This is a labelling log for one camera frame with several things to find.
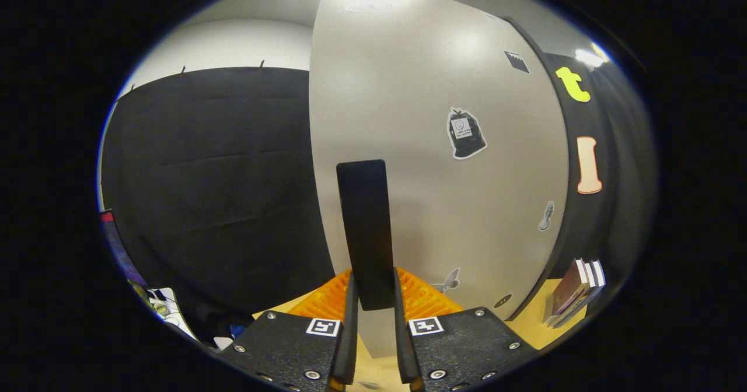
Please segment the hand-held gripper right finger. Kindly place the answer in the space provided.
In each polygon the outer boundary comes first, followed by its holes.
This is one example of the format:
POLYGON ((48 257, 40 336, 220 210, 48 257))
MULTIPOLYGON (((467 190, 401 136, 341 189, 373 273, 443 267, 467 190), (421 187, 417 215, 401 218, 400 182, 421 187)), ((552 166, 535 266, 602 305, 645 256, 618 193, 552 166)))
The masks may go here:
POLYGON ((463 309, 410 272, 393 272, 397 365, 409 390, 475 389, 539 354, 491 310, 463 309))

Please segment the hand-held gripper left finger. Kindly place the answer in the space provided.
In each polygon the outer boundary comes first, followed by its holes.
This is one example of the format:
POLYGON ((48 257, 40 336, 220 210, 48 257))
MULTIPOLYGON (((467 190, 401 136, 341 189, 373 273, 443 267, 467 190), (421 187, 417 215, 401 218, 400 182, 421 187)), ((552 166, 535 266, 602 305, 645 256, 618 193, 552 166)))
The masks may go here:
POLYGON ((344 391, 357 368, 358 291, 351 270, 286 312, 267 310, 219 357, 288 391, 344 391))

